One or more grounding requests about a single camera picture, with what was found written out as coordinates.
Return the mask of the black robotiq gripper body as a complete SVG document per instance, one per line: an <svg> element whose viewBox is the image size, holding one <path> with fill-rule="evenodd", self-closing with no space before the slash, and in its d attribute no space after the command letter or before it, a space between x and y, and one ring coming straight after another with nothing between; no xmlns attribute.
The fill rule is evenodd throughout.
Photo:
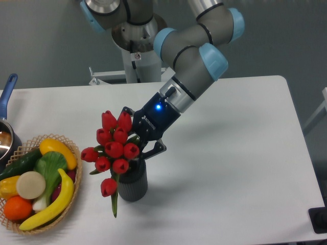
<svg viewBox="0 0 327 245"><path fill-rule="evenodd" d="M142 141L154 141L180 117L164 97L157 92L140 110L135 111L132 130Z"/></svg>

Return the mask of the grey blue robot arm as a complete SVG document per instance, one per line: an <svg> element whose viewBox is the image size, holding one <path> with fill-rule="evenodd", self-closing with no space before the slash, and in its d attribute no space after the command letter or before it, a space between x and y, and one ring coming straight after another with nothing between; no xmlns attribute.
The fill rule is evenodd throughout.
<svg viewBox="0 0 327 245"><path fill-rule="evenodd" d="M140 110L123 110L133 118L132 133L139 137L138 158L149 159L166 150L163 133L228 68L218 46L240 38L245 29L242 14L222 1L189 1L196 24L180 32L160 29L152 1L82 1L80 6L91 26L112 29L120 47L137 53L150 46L174 70L174 75Z"/></svg>

